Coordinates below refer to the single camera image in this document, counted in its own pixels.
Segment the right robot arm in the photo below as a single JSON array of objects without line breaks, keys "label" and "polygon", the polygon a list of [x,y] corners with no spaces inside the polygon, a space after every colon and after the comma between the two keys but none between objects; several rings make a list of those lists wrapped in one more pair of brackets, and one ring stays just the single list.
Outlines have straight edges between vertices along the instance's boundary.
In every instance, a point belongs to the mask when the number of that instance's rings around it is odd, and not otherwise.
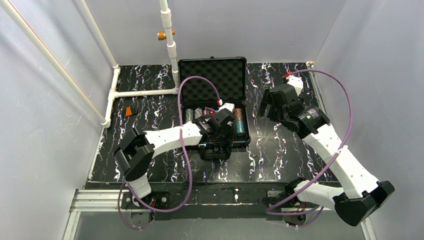
[{"label": "right robot arm", "polygon": [[266,213],[275,215],[277,208],[311,203],[334,210],[346,224],[355,227],[378,210],[395,187],[366,170],[319,107],[305,105],[300,96],[303,87],[299,77],[288,74],[284,83],[264,91],[258,113],[281,123],[313,148],[325,162],[323,171],[331,171],[339,186],[321,184],[318,177],[298,177],[285,186],[282,196],[267,199]]}]

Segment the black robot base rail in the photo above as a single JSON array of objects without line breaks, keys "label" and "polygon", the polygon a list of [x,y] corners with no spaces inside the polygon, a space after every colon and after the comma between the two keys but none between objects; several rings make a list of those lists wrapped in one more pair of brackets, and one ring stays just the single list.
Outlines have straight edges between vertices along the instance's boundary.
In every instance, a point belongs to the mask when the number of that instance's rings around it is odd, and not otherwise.
[{"label": "black robot base rail", "polygon": [[[287,182],[194,182],[189,200],[181,209],[158,213],[157,221],[175,219],[266,219],[280,220],[265,213],[264,198],[284,191]],[[121,182],[87,182],[86,190],[119,190]],[[166,197],[161,209],[177,207],[186,197],[188,182],[151,182],[152,195]]]}]

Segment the black poker set case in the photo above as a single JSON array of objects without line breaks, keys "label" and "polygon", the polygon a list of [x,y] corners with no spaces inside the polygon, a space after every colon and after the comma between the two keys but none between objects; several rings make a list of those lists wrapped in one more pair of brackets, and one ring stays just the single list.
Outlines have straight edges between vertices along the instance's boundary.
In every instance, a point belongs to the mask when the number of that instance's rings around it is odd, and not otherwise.
[{"label": "black poker set case", "polygon": [[181,91],[182,121],[185,122],[185,110],[205,107],[219,110],[217,99],[222,102],[241,108],[244,119],[245,136],[237,137],[235,121],[233,123],[233,140],[223,153],[206,145],[193,146],[192,149],[199,151],[203,160],[227,160],[236,148],[246,148],[251,142],[246,111],[246,81],[247,59],[242,56],[221,58],[197,58],[182,59],[178,62],[179,77],[183,81],[188,77],[198,76],[201,80],[189,80],[184,84]]}]

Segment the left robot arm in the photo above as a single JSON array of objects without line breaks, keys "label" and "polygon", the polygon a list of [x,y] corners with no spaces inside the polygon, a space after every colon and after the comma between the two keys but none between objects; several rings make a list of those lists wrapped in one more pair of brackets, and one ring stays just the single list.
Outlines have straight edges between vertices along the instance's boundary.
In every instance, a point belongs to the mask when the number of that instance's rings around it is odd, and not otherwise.
[{"label": "left robot arm", "polygon": [[147,170],[151,160],[168,151],[184,146],[206,145],[219,154],[232,144],[235,105],[225,103],[217,113],[202,115],[182,126],[163,130],[132,129],[112,151],[124,180],[140,199],[152,191]]}]

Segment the black red all-in triangle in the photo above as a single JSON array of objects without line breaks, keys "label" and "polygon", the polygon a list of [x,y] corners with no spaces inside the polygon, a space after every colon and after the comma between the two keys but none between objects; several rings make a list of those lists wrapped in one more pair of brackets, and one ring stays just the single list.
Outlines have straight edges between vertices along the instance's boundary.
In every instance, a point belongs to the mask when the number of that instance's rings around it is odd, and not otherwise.
[{"label": "black red all-in triangle", "polygon": [[215,115],[217,113],[217,111],[213,108],[210,107],[205,107],[203,110],[203,114],[204,115]]}]

